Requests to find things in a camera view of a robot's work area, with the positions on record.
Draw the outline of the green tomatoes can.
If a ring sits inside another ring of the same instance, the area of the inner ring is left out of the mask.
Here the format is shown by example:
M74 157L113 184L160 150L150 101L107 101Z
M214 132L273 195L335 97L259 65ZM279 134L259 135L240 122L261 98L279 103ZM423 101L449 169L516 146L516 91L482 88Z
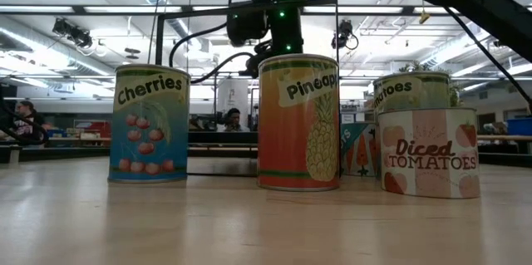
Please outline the green tomatoes can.
M448 108L450 76L441 71L411 71L381 77L373 82L375 119L395 110Z

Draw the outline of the wooden workbench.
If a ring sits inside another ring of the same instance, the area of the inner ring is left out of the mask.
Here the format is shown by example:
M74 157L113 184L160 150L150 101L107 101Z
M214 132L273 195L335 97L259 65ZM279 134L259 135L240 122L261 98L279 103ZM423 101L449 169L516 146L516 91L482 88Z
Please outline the wooden workbench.
M532 155L532 136L526 135L479 135L481 153Z

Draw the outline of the potted plant striped pot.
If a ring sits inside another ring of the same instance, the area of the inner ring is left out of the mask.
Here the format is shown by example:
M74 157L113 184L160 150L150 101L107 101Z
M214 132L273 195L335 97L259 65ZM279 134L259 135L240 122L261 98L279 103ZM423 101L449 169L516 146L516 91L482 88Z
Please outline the potted plant striped pot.
M446 70L442 67L437 66L436 68L432 68L426 63L420 63L418 60L414 60L411 62L408 62L404 66L400 67L398 69L399 72L413 72L413 71L440 71L445 72L446 74L450 75L451 70ZM450 103L451 107L457 107L462 106L463 101L460 97L460 92L462 91L463 87L456 81L450 82Z

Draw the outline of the orange pineapple can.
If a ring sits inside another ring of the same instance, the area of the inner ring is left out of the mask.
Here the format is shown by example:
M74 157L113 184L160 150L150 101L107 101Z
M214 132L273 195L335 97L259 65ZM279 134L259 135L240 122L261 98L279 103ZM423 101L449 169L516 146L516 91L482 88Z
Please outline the orange pineapple can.
M259 65L258 184L327 191L339 186L338 63L288 54Z

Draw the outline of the black overhead frame bar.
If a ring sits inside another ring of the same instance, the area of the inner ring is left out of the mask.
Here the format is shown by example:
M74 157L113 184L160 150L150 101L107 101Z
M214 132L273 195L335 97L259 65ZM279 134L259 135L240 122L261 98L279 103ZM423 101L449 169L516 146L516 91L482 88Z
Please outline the black overhead frame bar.
M227 6L162 6L151 5L127 6L127 5L100 5L100 6L46 6L46 5L0 5L0 13L6 14L102 14L102 15L152 15L156 13L179 13L179 12L203 12L209 11L209 15L214 15L212 10L226 10ZM306 6L303 14L308 15L328 15L338 13L352 16L388 16L406 15L417 16L422 13L441 16L446 14L443 7L438 6L392 6L392 5L318 5Z

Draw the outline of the blue storage bin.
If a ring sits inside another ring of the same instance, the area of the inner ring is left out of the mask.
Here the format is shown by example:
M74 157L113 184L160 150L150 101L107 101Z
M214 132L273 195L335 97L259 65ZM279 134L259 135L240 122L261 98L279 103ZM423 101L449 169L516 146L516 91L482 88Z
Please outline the blue storage bin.
M532 117L507 120L509 135L532 136Z

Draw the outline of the person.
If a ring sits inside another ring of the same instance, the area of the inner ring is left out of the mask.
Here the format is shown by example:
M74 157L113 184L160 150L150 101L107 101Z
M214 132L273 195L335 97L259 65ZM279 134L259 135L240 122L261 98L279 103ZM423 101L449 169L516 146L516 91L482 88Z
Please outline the person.
M46 129L48 125L45 123L44 117L37 113L33 103L30 101L20 101L17 103L17 114L24 119L39 124L43 129ZM35 128L33 125L28 124L23 120L13 121L14 131L18 136L21 136L30 140L42 140L44 134Z
M218 132L249 132L249 128L240 124L240 111L237 108L231 108L226 116L224 123L217 126Z

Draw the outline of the white banner sign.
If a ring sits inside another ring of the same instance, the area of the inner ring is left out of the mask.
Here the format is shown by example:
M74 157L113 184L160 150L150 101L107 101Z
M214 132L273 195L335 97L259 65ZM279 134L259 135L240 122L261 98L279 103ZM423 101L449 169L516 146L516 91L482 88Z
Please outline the white banner sign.
M228 112L236 108L240 111L241 125L248 125L249 81L228 78L217 85L217 111L225 118Z

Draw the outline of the blue cherries can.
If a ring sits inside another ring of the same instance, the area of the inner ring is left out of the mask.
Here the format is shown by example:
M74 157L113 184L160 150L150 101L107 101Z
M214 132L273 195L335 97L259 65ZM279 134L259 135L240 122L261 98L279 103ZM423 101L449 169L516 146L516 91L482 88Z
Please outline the blue cherries can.
M116 69L108 179L154 183L187 178L190 75L167 66Z

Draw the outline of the yellow hanging plug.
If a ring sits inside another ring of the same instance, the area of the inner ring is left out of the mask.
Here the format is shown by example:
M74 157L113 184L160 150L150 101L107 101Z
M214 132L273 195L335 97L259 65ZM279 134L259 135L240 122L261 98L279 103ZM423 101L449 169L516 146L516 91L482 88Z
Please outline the yellow hanging plug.
M421 14L419 19L419 24L423 25L429 18L431 14L426 10L426 2L423 1L421 5Z

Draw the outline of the white pink diced tomatoes can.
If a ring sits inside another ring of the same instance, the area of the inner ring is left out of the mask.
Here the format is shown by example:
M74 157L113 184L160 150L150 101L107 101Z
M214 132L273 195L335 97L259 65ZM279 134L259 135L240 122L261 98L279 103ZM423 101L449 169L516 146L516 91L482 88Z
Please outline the white pink diced tomatoes can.
M480 197L476 110L393 110L377 119L382 189L438 199Z

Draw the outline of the black ceiling spotlight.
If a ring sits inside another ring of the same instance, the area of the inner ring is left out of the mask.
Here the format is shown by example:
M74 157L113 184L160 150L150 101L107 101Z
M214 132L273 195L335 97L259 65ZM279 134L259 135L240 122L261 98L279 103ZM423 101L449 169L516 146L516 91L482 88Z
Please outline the black ceiling spotlight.
M350 46L348 43L354 40L355 44ZM350 20L341 20L337 30L334 32L331 47L333 49L347 48L349 50L356 50L359 46L359 40L353 33L353 26Z
M91 34L88 30L73 25L64 18L57 18L55 20L52 31L59 37L65 37L80 48L86 49L93 44Z

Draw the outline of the white teal sliced carrots can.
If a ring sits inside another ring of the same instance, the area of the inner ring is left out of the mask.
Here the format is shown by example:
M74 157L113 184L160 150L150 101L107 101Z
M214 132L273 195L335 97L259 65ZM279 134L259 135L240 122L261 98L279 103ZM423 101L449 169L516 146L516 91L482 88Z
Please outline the white teal sliced carrots can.
M373 122L341 124L342 174L377 177L377 127Z

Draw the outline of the red storage box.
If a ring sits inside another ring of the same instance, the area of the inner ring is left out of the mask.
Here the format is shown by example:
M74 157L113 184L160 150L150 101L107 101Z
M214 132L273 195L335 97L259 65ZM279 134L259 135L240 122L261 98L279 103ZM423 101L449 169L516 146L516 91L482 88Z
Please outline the red storage box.
M111 137L111 122L108 120L74 120L81 139L105 139Z

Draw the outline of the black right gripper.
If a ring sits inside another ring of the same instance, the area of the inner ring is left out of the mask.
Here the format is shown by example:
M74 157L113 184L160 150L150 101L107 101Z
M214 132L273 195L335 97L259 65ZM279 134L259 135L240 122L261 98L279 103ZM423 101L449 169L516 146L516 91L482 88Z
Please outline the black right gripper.
M272 41L260 42L254 47L254 54L246 61L246 75L252 78L259 76L259 64L273 56Z

